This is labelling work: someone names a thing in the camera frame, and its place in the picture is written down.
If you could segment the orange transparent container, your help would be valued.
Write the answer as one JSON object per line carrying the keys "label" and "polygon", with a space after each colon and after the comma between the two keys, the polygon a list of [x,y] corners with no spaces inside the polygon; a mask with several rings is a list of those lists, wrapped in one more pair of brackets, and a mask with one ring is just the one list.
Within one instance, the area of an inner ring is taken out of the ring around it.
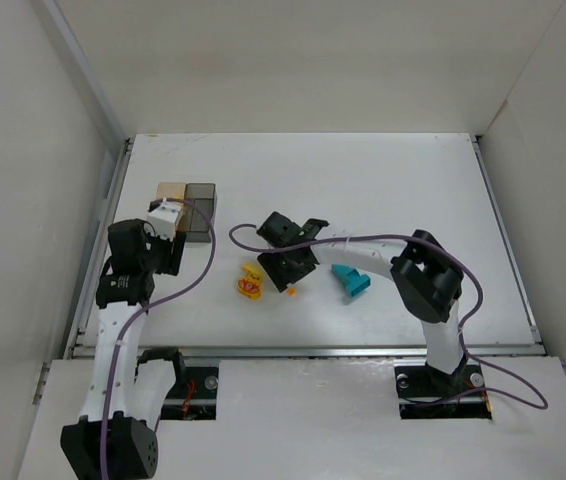
{"label": "orange transparent container", "polygon": [[[156,199],[158,200],[168,198],[170,200],[178,201],[181,203],[181,200],[185,199],[186,188],[187,184],[184,182],[161,182],[157,187]],[[183,215],[181,217],[182,220],[185,213],[187,212],[187,207],[182,203],[181,205],[183,206]]]}

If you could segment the teal lego piece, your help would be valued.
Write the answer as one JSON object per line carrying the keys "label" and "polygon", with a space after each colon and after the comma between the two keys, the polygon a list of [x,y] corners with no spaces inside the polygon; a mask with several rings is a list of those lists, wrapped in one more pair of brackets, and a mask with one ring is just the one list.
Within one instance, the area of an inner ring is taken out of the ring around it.
{"label": "teal lego piece", "polygon": [[331,272],[342,285],[345,294],[351,299],[359,296],[371,286],[371,278],[351,266],[333,264]]}

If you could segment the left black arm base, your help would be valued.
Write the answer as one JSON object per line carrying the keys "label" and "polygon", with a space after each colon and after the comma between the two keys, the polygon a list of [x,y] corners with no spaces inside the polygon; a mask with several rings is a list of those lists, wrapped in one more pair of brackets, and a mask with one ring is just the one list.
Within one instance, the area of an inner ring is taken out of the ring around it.
{"label": "left black arm base", "polygon": [[215,420],[219,367],[187,363],[177,347],[145,350],[138,358],[135,376],[149,363],[170,363],[175,371],[175,383],[167,392],[159,418],[164,421]]}

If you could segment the yellow round lego with sticker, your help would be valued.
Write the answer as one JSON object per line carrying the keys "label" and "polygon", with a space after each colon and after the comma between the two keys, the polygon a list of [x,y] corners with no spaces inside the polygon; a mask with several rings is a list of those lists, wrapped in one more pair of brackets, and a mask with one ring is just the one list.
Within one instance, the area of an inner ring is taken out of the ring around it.
{"label": "yellow round lego with sticker", "polygon": [[262,295],[263,272],[254,263],[244,263],[241,266],[242,275],[237,280],[237,289],[241,295],[258,300]]}

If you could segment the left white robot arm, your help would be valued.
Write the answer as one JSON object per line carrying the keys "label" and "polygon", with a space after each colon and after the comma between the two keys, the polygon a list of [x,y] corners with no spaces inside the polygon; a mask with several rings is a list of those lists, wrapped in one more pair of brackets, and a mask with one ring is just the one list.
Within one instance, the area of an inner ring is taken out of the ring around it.
{"label": "left white robot arm", "polygon": [[89,389],[61,449],[79,479],[150,479],[158,466],[163,401],[184,374],[175,348],[139,354],[157,274],[178,272],[183,241],[170,220],[132,219],[107,229],[110,255],[95,302],[98,335]]}

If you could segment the grey transparent container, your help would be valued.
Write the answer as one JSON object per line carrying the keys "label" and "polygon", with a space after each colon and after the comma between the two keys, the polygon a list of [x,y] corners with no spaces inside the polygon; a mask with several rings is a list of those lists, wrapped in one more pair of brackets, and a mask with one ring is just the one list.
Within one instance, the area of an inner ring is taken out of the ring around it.
{"label": "grey transparent container", "polygon": [[185,218],[186,241],[210,243],[211,226],[214,225],[217,189],[214,183],[188,183],[185,199],[195,206],[187,208]]}

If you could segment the aluminium frame rail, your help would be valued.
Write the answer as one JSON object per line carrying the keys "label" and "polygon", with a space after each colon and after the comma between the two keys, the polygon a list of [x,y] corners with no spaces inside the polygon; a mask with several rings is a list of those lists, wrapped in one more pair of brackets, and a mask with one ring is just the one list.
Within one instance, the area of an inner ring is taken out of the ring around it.
{"label": "aluminium frame rail", "polygon": [[423,354],[419,322],[382,278],[354,301],[325,267],[294,295],[267,286],[257,301],[241,296],[235,281],[250,255],[228,231],[279,211],[298,222],[325,219],[339,234],[432,232],[485,292],[464,329],[470,349],[481,356],[544,353],[470,134],[139,135],[118,157],[103,222],[142,216],[162,181],[215,185],[218,246],[203,283],[153,313],[145,347],[178,345],[189,356],[215,357]]}

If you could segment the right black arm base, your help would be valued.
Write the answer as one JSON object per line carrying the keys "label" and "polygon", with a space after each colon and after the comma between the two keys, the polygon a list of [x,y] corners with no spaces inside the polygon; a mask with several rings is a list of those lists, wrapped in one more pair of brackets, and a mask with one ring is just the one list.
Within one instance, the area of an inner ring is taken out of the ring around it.
{"label": "right black arm base", "polygon": [[396,364],[394,373],[402,420],[492,419],[482,370],[475,363],[452,376],[426,364]]}

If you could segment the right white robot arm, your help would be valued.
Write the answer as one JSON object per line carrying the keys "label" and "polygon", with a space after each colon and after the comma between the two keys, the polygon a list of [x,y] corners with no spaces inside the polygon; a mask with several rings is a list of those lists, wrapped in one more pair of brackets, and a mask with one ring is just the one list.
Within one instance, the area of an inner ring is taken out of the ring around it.
{"label": "right white robot arm", "polygon": [[300,281],[318,265],[344,265],[391,280],[403,305],[422,325],[426,365],[452,376],[466,362],[458,334],[458,299],[464,274],[443,254],[427,231],[416,230],[395,246],[388,239],[357,240],[337,233],[319,239],[329,223],[309,219],[302,226],[278,212],[257,228],[257,235],[273,249],[257,261],[278,291]]}

